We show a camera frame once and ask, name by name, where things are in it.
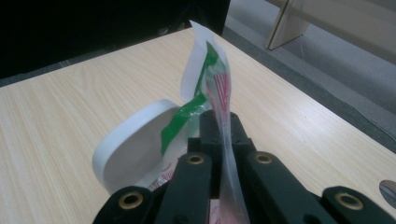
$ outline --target black wall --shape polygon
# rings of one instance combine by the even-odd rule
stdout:
[[[0,78],[174,32],[189,19],[221,34],[230,0],[30,1],[0,8]]]

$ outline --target light wood grain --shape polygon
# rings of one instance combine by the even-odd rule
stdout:
[[[192,30],[164,36],[0,89],[0,223],[90,223],[109,195],[92,153],[133,113],[178,95]],[[396,156],[223,39],[232,111],[259,150],[311,191],[343,185],[396,217],[378,184]]]

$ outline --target snack bag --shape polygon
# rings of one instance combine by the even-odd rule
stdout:
[[[185,104],[162,131],[163,171],[152,189],[171,179],[177,158],[187,152],[187,140],[198,133],[199,115],[213,107],[222,137],[219,201],[212,200],[210,223],[249,223],[231,144],[231,77],[227,58],[212,32],[191,22],[196,38],[180,85]]]

